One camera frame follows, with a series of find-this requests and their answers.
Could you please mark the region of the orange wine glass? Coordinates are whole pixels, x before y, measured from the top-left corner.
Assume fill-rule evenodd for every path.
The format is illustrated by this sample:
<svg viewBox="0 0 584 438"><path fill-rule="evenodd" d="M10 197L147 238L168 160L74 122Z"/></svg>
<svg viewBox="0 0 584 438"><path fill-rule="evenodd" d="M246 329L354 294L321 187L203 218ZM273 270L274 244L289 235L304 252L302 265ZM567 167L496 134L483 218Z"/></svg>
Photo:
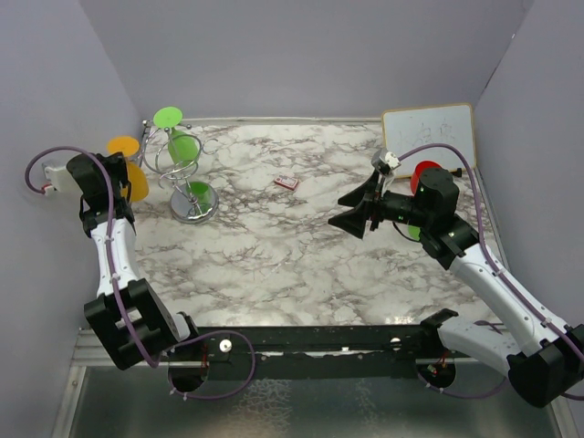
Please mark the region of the orange wine glass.
<svg viewBox="0 0 584 438"><path fill-rule="evenodd" d="M139 142L131 136L119 136L108 142L107 150L110 154L121 152L127 168L129 182L122 189L122 194L129 203L143 200L149 194L149 185L143 170L131 160L140 151Z"/></svg>

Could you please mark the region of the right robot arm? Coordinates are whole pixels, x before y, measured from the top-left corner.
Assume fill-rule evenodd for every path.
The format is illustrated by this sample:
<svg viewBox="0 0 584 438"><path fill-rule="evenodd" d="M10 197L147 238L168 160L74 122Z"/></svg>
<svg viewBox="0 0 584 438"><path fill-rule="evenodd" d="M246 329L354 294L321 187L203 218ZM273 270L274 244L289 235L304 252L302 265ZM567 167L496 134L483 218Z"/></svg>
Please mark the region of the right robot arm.
<svg viewBox="0 0 584 438"><path fill-rule="evenodd" d="M529 404L542 408L583 380L583 327L571 327L537 302L496 260L457 212L459 188L441 167L424 170L413 195L383 191L374 172L339 198L345 212L329 224L357 238L379 223L419 228L423 250L469 286L499 317L507 336L444 311L419 335L421 350L439 357L455 350L498 371Z"/></svg>

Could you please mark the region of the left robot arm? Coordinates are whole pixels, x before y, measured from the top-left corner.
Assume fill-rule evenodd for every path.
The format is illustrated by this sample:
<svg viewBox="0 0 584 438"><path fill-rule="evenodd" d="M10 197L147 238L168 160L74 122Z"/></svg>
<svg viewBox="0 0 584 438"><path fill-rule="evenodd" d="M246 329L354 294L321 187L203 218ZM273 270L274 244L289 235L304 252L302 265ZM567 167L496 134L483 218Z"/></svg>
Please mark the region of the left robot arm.
<svg viewBox="0 0 584 438"><path fill-rule="evenodd" d="M155 368L168 349L182 360L195 358L202 339L191 318L171 313L140 276L123 155L81 153L66 169L81 190L79 218L98 251L97 297L84 315L113 363L121 370L141 361Z"/></svg>

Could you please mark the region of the red wine glass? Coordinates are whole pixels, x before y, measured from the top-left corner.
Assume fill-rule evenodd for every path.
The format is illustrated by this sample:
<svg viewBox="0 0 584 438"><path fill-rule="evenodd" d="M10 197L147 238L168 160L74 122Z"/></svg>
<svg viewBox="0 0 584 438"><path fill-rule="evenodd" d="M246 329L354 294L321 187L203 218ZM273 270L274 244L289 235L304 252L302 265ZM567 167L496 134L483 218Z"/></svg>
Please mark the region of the red wine glass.
<svg viewBox="0 0 584 438"><path fill-rule="evenodd" d="M419 185L421 174L425 170L431 169L431 168L441 168L441 165L439 163L433 162L433 161L422 161L422 162L419 162L415 166L414 172L412 174L412 178L410 180L410 189L411 189L412 194L416 194L416 192L417 192L417 188Z"/></svg>

